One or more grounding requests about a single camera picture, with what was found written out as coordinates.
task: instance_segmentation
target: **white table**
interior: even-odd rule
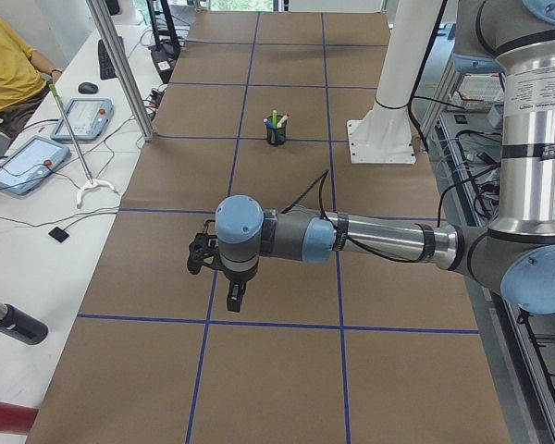
[[[142,26],[117,25],[118,33],[124,38],[132,71],[145,98],[151,88],[157,88],[161,81],[148,49],[140,44],[143,30]],[[98,39],[98,33],[93,32],[56,87],[65,103],[70,98],[81,97],[77,92],[79,83],[96,83],[99,93],[86,97],[108,97],[112,100],[114,115],[106,129],[106,134],[109,134],[131,116],[131,111],[119,81],[99,78]],[[56,117],[59,117],[56,103],[50,94],[30,123]],[[49,125],[40,132],[39,125],[23,132],[9,152],[34,134],[49,137],[53,127]],[[93,144],[83,144],[84,151],[94,147],[105,135]],[[128,186],[142,145],[135,120],[126,124],[107,144],[115,151],[115,158],[102,178],[115,184],[122,194]],[[72,156],[69,159],[76,158],[73,146],[70,145],[70,148]],[[86,154],[92,173],[96,175],[110,156],[111,153],[103,145]],[[60,172],[70,176],[79,186],[86,181],[78,160]],[[79,211],[115,207],[120,202],[120,195],[108,188],[99,188],[86,193],[81,210],[77,210],[75,197],[76,188],[68,180],[52,175],[25,197],[0,191],[0,216],[37,224]],[[57,225],[63,228],[72,220]],[[0,220],[0,301],[18,307],[49,326],[47,338],[35,346],[25,345],[0,333],[0,401],[30,407],[41,405],[113,221],[114,216],[82,220],[69,229],[70,237],[60,244],[47,234],[53,226],[24,228]],[[0,434],[0,444],[22,443],[25,438]]]

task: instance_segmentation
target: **aluminum frame post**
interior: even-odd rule
[[[86,3],[91,10],[96,29],[99,31],[99,34],[101,34],[105,49],[111,57],[111,62],[119,78],[119,83],[121,83],[121,88],[128,99],[129,107],[136,117],[142,136],[145,141],[149,142],[154,136],[154,127],[144,108],[140,90],[131,72],[130,63],[117,37],[115,24],[109,15],[109,10],[107,9],[105,1],[86,0]]]
[[[447,102],[450,98],[450,95],[454,93],[453,89],[456,88],[458,84],[460,84],[463,77],[464,74],[454,69],[454,61],[452,59],[452,54],[450,54],[440,82],[438,83],[436,91],[434,92],[433,98],[436,100]],[[440,115],[444,107],[445,105],[439,104],[437,102],[430,102],[429,106],[427,107],[423,118],[424,123],[422,123],[422,132],[424,133],[426,139],[429,137],[432,130],[436,126],[438,116]]]

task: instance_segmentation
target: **keyboard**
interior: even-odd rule
[[[121,43],[121,47],[123,48],[123,39],[119,36],[119,42]],[[105,48],[105,44],[103,40],[99,40],[97,53],[99,55],[99,69],[101,71],[101,80],[107,79],[114,79],[117,77],[115,73],[115,68],[113,68],[113,62],[111,61],[111,57]]]

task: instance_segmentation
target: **person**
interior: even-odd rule
[[[62,70],[25,42],[0,18],[0,130],[14,138],[49,93],[42,74],[53,82]]]

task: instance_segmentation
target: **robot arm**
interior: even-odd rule
[[[471,57],[472,68],[494,56],[506,73],[498,217],[485,228],[431,228],[301,208],[279,214],[229,197],[216,210],[216,235],[206,225],[188,260],[193,274],[202,266],[225,274],[229,310],[241,309],[259,256],[322,263],[349,250],[432,262],[528,312],[555,313],[555,0],[461,0],[457,25],[462,61]]]

